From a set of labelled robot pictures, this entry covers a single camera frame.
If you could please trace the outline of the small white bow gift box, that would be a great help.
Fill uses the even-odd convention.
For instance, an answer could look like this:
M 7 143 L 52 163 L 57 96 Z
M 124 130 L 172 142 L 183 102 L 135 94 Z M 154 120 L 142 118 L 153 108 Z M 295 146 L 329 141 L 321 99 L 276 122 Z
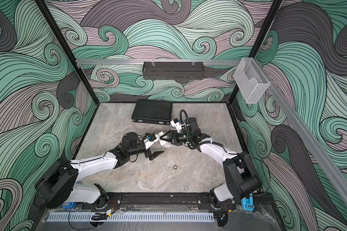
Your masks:
M 161 136 L 163 135 L 163 134 L 165 134 L 163 131 L 161 131 L 161 132 L 159 132 L 157 135 L 156 135 L 156 137 L 159 139 L 159 143 L 160 143 L 160 145 L 161 145 Z

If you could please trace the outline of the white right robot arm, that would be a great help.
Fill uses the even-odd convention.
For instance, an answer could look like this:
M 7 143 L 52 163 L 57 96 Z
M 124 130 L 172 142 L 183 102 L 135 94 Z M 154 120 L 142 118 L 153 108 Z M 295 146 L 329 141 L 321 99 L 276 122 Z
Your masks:
M 215 209 L 220 209 L 230 199 L 241 201 L 262 187 L 262 180 L 249 154 L 231 151 L 208 134 L 202 133 L 194 117 L 185 120 L 176 118 L 171 121 L 171 125 L 173 130 L 159 135 L 161 146 L 186 146 L 208 155 L 223 167 L 225 183 L 209 192 Z

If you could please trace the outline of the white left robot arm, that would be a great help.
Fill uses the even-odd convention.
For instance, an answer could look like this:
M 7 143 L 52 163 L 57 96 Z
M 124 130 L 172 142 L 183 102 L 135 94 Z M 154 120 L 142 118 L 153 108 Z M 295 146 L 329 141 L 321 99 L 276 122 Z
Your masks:
M 79 181 L 95 173 L 118 168 L 130 160 L 131 156 L 144 154 L 153 160 L 161 152 L 151 152 L 150 147 L 159 143 L 162 147 L 171 145 L 161 139 L 163 132 L 139 137 L 134 132 L 125 134 L 121 142 L 103 155 L 81 160 L 56 160 L 35 184 L 46 208 L 56 208 L 63 203 L 88 203 L 103 207 L 108 194 L 101 186 L 84 185 Z

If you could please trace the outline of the black ribbed hard case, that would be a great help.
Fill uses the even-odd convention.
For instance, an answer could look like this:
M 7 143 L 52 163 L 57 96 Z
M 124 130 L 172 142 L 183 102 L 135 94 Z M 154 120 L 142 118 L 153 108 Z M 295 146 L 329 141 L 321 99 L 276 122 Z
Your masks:
M 171 121 L 172 110 L 172 102 L 138 100 L 136 102 L 131 119 L 135 123 L 169 125 Z

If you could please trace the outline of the blue tape dispenser right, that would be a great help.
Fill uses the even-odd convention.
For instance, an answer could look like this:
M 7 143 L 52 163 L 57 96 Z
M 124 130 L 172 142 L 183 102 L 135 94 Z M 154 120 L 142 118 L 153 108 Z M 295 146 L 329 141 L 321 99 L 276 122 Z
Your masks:
M 253 212 L 254 211 L 254 201 L 253 194 L 249 194 L 241 200 L 241 205 L 243 211 Z

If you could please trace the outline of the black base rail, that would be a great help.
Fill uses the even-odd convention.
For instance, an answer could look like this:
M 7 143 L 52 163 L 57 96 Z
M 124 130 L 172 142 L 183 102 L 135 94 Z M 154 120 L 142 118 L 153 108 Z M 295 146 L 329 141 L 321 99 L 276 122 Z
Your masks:
M 241 202 L 236 199 L 228 199 L 224 202 L 216 201 L 215 196 L 208 192 L 108 192 L 102 195 L 101 199 L 90 204 L 83 202 L 81 199 L 72 199 L 66 202 L 67 206 L 75 203 L 82 209 L 110 209 L 117 208 L 126 210 L 129 206 L 189 206 L 199 210 L 226 210 L 235 209 Z

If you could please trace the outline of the black wall shelf tray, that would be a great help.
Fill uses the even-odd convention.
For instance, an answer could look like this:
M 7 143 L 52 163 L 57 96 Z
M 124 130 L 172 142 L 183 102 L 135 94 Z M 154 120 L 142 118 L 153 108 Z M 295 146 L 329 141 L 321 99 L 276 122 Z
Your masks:
M 202 62 L 191 64 L 144 62 L 143 78 L 146 80 L 202 80 L 204 78 L 204 65 Z

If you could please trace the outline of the clear plastic wall holder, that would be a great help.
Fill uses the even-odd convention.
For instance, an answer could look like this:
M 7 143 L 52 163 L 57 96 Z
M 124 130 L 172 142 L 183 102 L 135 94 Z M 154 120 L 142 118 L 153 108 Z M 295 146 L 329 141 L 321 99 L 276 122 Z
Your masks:
M 233 75 L 247 104 L 256 104 L 270 86 L 262 64 L 254 58 L 242 58 Z

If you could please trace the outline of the aluminium wall rail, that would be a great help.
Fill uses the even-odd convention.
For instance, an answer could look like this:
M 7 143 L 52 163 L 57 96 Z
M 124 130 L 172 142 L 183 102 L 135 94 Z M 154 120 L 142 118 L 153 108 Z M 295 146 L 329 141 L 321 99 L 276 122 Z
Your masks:
M 233 66 L 233 65 L 238 65 L 240 61 L 241 60 L 120 59 L 118 58 L 118 59 L 77 59 L 75 62 L 77 65 L 143 65 L 144 62 L 150 62 L 152 65 L 155 65 L 155 63 L 163 63 L 163 62 L 169 62 L 169 63 L 185 62 L 185 63 L 191 63 L 191 64 L 202 62 L 204 65 Z

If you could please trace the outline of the black corner frame post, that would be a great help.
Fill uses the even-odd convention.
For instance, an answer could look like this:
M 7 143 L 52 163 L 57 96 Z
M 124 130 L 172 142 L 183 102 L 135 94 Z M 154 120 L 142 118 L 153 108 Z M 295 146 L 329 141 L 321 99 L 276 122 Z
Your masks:
M 85 72 L 77 66 L 76 64 L 76 58 L 73 54 L 73 52 L 71 51 L 70 47 L 68 46 L 66 39 L 64 38 L 60 28 L 58 27 L 55 19 L 53 18 L 53 16 L 51 15 L 51 12 L 49 10 L 49 8 L 47 7 L 45 1 L 43 0 L 35 0 L 34 1 L 37 5 L 37 7 L 39 8 L 42 16 L 44 17 L 44 19 L 46 20 L 48 26 L 50 27 L 50 29 L 52 30 L 53 34 L 55 35 L 55 38 L 58 40 L 58 42 L 60 43 L 61 48 L 63 49 L 66 57 L 68 58 L 68 60 L 71 62 L 72 67 L 75 69 L 77 75 L 79 76 L 81 82 L 83 83 L 84 87 L 86 88 L 87 92 L 90 94 L 94 104 L 99 107 L 100 102 L 97 99 L 96 94 L 94 93 L 86 75 Z

